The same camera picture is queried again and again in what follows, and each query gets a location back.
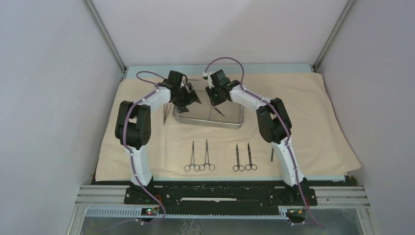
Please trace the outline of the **metal surgical instrument tray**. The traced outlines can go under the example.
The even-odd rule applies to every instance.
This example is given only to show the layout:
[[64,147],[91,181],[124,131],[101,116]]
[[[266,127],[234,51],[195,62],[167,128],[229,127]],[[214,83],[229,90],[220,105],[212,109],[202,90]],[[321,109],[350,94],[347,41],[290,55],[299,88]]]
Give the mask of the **metal surgical instrument tray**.
[[244,122],[244,107],[238,103],[226,101],[218,105],[219,109],[226,115],[220,115],[213,106],[204,89],[196,90],[201,104],[192,103],[188,106],[189,112],[179,113],[177,109],[173,111],[173,118],[176,122],[188,125],[238,129]]

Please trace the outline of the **metal tweezers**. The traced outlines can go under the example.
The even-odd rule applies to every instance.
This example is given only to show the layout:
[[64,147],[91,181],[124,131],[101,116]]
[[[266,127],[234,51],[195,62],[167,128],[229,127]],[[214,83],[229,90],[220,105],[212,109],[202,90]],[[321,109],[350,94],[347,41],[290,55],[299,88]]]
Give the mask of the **metal tweezers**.
[[164,125],[166,124],[170,110],[171,110],[170,106],[165,106],[165,108],[163,109],[163,124]]

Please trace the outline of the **metal hemostat clamp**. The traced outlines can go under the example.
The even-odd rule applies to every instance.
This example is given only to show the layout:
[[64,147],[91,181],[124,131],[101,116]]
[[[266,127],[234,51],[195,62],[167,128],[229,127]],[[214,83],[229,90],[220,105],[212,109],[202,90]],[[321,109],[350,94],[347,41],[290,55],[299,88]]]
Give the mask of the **metal hemostat clamp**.
[[194,142],[192,142],[190,163],[184,166],[184,171],[190,172],[192,169],[195,172],[201,171],[200,165],[195,163]]
[[205,160],[203,164],[199,165],[199,171],[205,171],[206,169],[208,169],[209,171],[214,171],[216,169],[216,166],[214,164],[210,163],[210,158],[209,158],[209,149],[208,149],[208,140],[206,139],[205,142]]

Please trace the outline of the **metal surgical scissors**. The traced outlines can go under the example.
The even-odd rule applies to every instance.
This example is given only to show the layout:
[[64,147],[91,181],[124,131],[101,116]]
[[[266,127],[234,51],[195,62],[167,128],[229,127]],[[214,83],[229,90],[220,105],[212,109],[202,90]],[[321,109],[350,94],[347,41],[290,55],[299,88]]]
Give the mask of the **metal surgical scissors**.
[[245,169],[247,171],[251,171],[251,170],[256,171],[257,170],[257,165],[252,162],[252,153],[251,153],[250,143],[247,143],[247,151],[248,151],[249,163],[247,165],[245,165]]

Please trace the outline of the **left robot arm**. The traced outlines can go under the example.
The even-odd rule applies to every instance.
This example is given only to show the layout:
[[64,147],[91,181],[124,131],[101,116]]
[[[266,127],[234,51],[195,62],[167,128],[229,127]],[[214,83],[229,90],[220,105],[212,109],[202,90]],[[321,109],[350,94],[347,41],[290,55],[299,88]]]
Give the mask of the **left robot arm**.
[[147,144],[151,137],[151,114],[161,106],[172,103],[180,113],[189,112],[188,106],[201,103],[188,77],[171,70],[160,83],[148,80],[155,88],[143,98],[132,102],[122,101],[115,125],[115,137],[129,153],[132,166],[132,183],[140,186],[136,198],[143,204],[154,200],[155,191],[148,185],[153,179],[148,157]]

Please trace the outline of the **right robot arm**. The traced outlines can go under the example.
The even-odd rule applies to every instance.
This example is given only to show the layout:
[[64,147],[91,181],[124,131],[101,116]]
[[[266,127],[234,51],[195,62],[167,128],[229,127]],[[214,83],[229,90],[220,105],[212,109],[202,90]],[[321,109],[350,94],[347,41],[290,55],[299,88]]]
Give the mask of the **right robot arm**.
[[223,70],[204,72],[203,79],[208,81],[206,92],[212,106],[231,101],[256,112],[260,135],[278,154],[283,181],[289,186],[284,192],[285,200],[292,205],[302,201],[302,182],[305,176],[294,154],[292,123],[283,101],[280,98],[269,99],[254,93],[240,81],[231,81]]

